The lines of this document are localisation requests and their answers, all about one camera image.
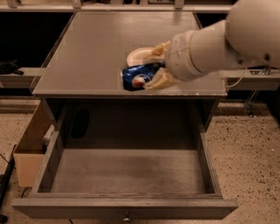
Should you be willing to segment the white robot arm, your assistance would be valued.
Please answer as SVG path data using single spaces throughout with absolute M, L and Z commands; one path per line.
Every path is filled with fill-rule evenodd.
M 166 44 L 164 61 L 145 89 L 164 89 L 219 70 L 280 69 L 280 0 L 238 0 L 225 20 L 175 35 Z

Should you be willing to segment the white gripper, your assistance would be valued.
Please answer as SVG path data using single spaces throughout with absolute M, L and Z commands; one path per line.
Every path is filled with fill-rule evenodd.
M 166 68 L 160 68 L 151 81 L 144 85 L 146 90 L 162 90 L 174 86 L 177 80 L 191 81 L 203 76 L 190 54 L 190 42 L 194 32 L 189 30 L 175 35 L 171 42 L 156 45 L 144 58 L 145 62 L 163 61 Z

